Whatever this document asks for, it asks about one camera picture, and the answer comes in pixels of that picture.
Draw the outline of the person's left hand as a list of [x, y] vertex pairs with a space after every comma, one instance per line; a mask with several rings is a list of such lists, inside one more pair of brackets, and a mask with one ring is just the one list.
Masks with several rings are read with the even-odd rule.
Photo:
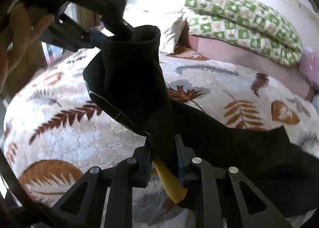
[[53, 14], [45, 14], [31, 22], [24, 4], [17, 4], [11, 11], [8, 33], [1, 33], [1, 90], [8, 75], [17, 67], [27, 47], [35, 42], [52, 24]]

